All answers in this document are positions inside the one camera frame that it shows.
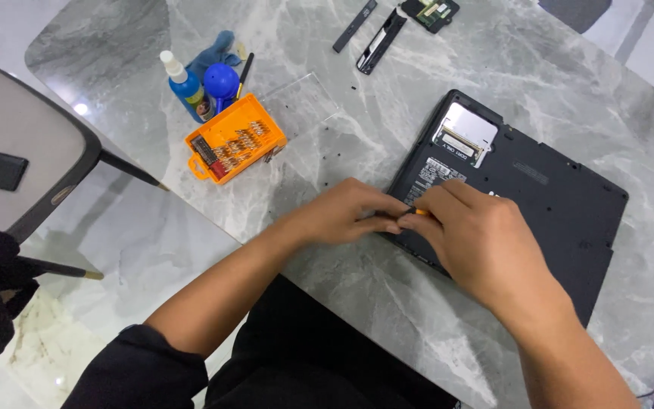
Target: marble table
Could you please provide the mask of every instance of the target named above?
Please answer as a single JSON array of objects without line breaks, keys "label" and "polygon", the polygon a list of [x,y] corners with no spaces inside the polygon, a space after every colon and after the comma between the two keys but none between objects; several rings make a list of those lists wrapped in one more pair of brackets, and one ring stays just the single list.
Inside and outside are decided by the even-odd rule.
[{"label": "marble table", "polygon": [[[392,6],[378,5],[348,46],[332,51],[362,3],[73,0],[25,60],[67,103],[87,105],[86,120],[134,161],[242,243],[347,176],[386,187],[441,96],[466,92],[628,190],[588,331],[634,392],[651,390],[654,88],[529,0],[463,0],[436,36],[409,21],[365,76],[355,61]],[[223,29],[256,54],[246,88],[276,96],[269,109],[291,140],[271,163],[216,186],[188,170],[183,138],[195,123],[168,89],[158,55],[172,50],[187,60]],[[286,111],[290,100],[294,113]],[[274,101],[287,102],[282,109]],[[309,248],[284,274],[471,406],[528,406],[509,334],[449,279],[384,239]]]}]

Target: black laptop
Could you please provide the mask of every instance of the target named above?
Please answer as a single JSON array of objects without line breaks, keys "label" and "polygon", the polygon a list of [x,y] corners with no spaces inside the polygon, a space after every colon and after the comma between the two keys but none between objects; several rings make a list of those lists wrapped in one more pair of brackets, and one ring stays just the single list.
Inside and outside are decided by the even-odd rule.
[{"label": "black laptop", "polygon": [[[449,178],[519,205],[586,327],[610,265],[627,192],[505,125],[500,115],[456,89],[434,109],[387,193],[412,205]],[[417,233],[385,237],[450,276]]]}]

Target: orange screwdriver bit case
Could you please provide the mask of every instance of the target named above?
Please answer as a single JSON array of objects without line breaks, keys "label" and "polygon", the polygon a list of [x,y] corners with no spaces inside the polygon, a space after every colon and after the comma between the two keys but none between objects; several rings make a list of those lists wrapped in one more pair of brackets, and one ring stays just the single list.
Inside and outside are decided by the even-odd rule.
[{"label": "orange screwdriver bit case", "polygon": [[[247,144],[243,143],[245,133],[250,134],[246,139]],[[193,149],[191,141],[199,135],[204,137],[219,160],[230,167],[223,178],[218,179],[201,155]],[[286,145],[286,136],[254,94],[249,93],[198,127],[186,137],[185,142],[193,153],[188,159],[188,167],[195,177],[201,180],[211,178],[216,184],[222,185],[266,153],[280,151]]]}]

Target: white bottle cap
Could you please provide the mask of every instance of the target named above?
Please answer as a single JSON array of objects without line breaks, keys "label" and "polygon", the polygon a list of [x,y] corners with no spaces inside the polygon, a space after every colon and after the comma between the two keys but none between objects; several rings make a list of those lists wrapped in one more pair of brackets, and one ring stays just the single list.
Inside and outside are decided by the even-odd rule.
[{"label": "white bottle cap", "polygon": [[173,57],[173,53],[170,51],[160,52],[160,61],[163,61],[163,64],[166,66],[166,72],[168,76],[171,77],[173,82],[176,84],[181,84],[188,79],[188,73],[183,68],[183,64],[176,60]]}]

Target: black chair leg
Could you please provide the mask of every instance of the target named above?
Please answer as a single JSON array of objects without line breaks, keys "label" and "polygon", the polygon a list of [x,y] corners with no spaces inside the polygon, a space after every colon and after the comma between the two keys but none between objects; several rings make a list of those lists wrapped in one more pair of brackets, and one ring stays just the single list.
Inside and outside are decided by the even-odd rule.
[{"label": "black chair leg", "polygon": [[140,169],[139,167],[130,164],[130,162],[118,158],[114,154],[106,151],[105,149],[103,149],[103,151],[100,152],[100,160],[105,162],[106,164],[111,165],[115,169],[122,170],[128,175],[132,175],[140,179],[141,181],[144,181],[153,186],[158,186],[162,190],[169,191],[168,188],[163,183],[159,182],[148,172],[145,172],[143,169]]},{"label": "black chair leg", "polygon": [[41,267],[48,273],[59,274],[61,276],[70,276],[78,278],[89,279],[103,279],[104,275],[101,272],[88,272],[85,269],[78,269],[70,265],[50,263],[49,261],[37,260],[36,258],[29,258],[24,256],[17,256],[20,260]]}]

